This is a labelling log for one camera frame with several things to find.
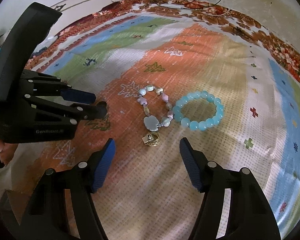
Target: beaded bracelet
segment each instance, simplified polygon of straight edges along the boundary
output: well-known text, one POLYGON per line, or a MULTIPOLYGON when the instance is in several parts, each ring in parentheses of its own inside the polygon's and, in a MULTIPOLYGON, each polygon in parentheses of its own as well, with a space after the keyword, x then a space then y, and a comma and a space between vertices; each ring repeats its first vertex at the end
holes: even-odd
POLYGON ((172 108, 174 113, 174 119, 177 122, 181 122, 181 125, 184 127, 189 127, 190 130, 201 130, 204 131, 207 128, 210 128, 214 125, 218 125, 223 118, 224 106, 221 104, 220 98, 215 98, 214 95, 209 94, 207 91, 196 91, 194 93, 189 93, 186 96, 183 96, 180 100, 176 102, 176 105, 172 108), (190 121, 189 118, 183 117, 181 113, 181 108, 186 105, 189 101, 194 99, 204 98, 210 103, 214 103, 216 106, 216 115, 212 118, 208 118, 206 121, 190 121))
POLYGON ((156 146, 160 143, 160 134, 156 131, 159 127, 168 127, 171 120, 173 119, 172 104, 169 103, 169 96, 163 92, 163 88, 156 88, 153 85, 148 85, 139 90, 139 98, 137 99, 137 101, 143 106, 143 111, 146 114, 146 117, 143 119, 143 123, 145 124, 145 127, 149 131, 151 131, 150 133, 148 133, 148 135, 142 138, 143 142, 146 145, 156 146), (147 93, 147 91, 155 91, 156 94, 161 96, 162 100, 166 103, 168 114, 167 117, 162 117, 161 123, 159 123, 158 119, 154 115, 150 115, 150 110, 147 107, 147 99, 143 97, 147 93))

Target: floral pattern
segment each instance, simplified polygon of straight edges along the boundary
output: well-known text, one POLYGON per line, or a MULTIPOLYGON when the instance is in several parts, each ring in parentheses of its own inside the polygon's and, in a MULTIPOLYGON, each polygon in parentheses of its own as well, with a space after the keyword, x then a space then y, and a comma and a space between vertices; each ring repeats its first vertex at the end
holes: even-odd
POLYGON ((160 16, 188 17, 205 22, 223 32, 241 37, 243 40, 267 49, 276 62, 300 83, 300 54, 253 18, 238 11, 213 5, 206 1, 193 0, 123 0, 104 7, 100 12, 74 22, 60 33, 58 39, 42 54, 29 59, 26 68, 32 69, 57 50, 68 37, 85 33, 115 17, 127 13, 149 12, 160 16), (170 9, 164 3, 184 5, 186 9, 170 9))

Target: blue stripe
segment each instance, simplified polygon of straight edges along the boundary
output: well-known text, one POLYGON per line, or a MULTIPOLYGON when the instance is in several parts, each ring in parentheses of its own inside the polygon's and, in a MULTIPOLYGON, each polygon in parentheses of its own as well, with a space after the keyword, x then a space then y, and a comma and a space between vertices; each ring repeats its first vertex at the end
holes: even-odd
POLYGON ((293 176, 293 173, 295 173, 300 178, 300 114, 298 105, 294 100, 294 90, 290 86, 288 74, 283 72, 273 60, 269 59, 269 62, 276 87, 282 97, 282 112, 287 125, 287 136, 280 163, 281 170, 277 177, 274 194, 270 200, 270 206, 274 212, 279 230, 282 232, 287 226, 300 189, 300 183, 297 183, 297 179, 293 176), (297 127, 293 125, 293 120, 296 122, 297 127), (294 143, 298 146, 297 152, 295 152, 294 143), (286 202, 287 206, 284 212, 280 212, 283 202, 286 202))
POLYGON ((122 32, 124 30, 128 30, 132 25, 137 25, 140 23, 146 23, 153 20, 153 17, 150 16, 138 16, 134 19, 127 20, 121 24, 114 25, 113 27, 101 31, 94 36, 87 38, 83 43, 80 45, 70 49, 63 53, 63 55, 57 59, 53 65, 50 65, 47 69, 43 71, 43 73, 48 75, 53 75, 56 71, 63 68, 73 57, 74 54, 81 54, 90 49, 97 43, 104 42, 108 40, 113 34, 122 32))

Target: gray stone pendant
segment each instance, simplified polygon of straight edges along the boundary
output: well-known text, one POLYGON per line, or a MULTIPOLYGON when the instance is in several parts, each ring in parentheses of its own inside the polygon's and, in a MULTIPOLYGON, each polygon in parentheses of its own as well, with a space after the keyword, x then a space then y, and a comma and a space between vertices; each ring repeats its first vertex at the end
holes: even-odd
POLYGON ((158 130, 158 125, 159 125, 159 121, 158 119, 151 115, 151 116, 146 116, 144 119, 143 119, 143 123, 145 124, 145 127, 151 131, 151 132, 155 132, 158 130))

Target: gold ring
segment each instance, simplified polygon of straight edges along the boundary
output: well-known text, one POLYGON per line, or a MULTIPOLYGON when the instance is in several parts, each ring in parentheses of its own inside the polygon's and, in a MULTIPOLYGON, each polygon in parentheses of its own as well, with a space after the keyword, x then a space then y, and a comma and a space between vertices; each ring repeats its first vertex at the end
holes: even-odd
POLYGON ((157 146, 160 143, 160 133, 150 132, 149 134, 152 135, 154 139, 152 141, 146 142, 145 144, 153 147, 157 146))

